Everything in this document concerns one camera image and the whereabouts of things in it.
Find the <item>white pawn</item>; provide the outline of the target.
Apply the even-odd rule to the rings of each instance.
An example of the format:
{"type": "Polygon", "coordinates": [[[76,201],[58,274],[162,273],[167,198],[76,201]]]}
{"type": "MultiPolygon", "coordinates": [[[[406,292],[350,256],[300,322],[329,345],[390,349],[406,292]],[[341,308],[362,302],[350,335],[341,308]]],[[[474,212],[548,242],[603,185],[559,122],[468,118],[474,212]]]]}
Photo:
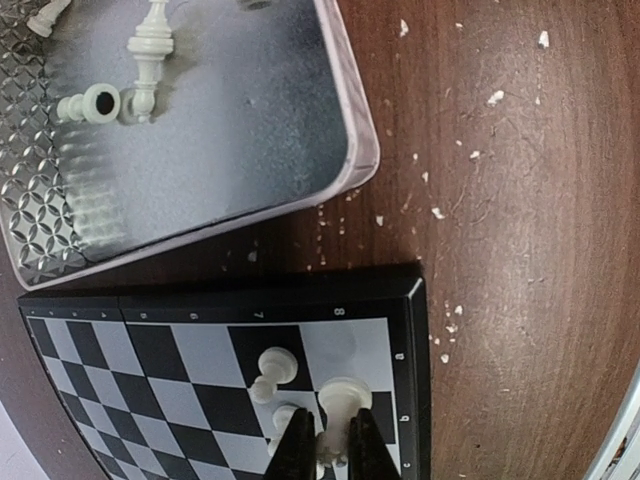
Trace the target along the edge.
{"type": "Polygon", "coordinates": [[[274,411],[272,421],[276,433],[267,447],[271,458],[277,455],[311,458],[315,454],[315,415],[308,408],[282,405],[274,411]]]}
{"type": "Polygon", "coordinates": [[[271,347],[258,359],[260,374],[249,389],[253,402],[267,404],[275,396],[279,385],[293,381],[298,372],[298,361],[287,349],[271,347]]]}

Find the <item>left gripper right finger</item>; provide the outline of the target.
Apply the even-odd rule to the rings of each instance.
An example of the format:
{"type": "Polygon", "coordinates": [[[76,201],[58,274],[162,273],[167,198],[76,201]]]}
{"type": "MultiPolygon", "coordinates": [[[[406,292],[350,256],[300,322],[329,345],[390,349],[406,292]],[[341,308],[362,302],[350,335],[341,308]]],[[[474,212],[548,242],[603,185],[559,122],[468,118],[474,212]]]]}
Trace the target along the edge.
{"type": "Polygon", "coordinates": [[[348,434],[349,480],[399,480],[400,474],[369,409],[361,408],[350,420],[348,434]]]}

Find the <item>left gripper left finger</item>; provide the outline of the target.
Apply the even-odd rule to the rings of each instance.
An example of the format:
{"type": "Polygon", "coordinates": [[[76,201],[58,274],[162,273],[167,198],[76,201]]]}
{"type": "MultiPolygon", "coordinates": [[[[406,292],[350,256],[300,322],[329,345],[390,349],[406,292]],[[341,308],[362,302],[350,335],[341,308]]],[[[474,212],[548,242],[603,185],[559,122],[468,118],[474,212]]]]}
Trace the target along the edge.
{"type": "Polygon", "coordinates": [[[316,480],[316,433],[313,414],[302,407],[279,407],[273,414],[276,437],[264,480],[316,480]]]}

